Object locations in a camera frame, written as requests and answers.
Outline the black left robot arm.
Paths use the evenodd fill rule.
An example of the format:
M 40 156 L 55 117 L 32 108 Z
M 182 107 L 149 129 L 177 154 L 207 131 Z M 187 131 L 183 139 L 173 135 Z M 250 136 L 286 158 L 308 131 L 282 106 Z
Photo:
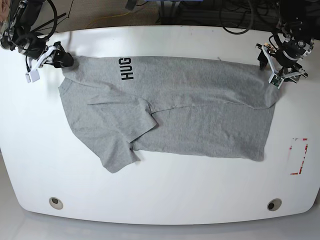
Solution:
M 308 74 L 298 63 L 311 54 L 320 38 L 318 0 L 272 0 L 278 23 L 271 31 L 275 44 L 256 44 L 260 49 L 259 69 L 271 69 L 268 82 L 280 88 L 284 82 L 298 83 Z

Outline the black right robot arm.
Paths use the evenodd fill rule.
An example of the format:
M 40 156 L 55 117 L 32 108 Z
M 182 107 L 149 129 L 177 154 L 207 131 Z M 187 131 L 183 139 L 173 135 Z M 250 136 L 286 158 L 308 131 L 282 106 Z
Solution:
M 53 12 L 53 19 L 32 29 L 44 3 L 48 3 Z M 71 67 L 74 64 L 72 55 L 65 51 L 61 42 L 47 45 L 50 37 L 56 32 L 59 19 L 66 13 L 58 14 L 53 1 L 48 0 L 12 0 L 10 5 L 2 0 L 0 4 L 0 46 L 5 50 L 17 49 L 25 56 L 28 83 L 40 79 L 38 69 L 51 65 L 56 69 Z

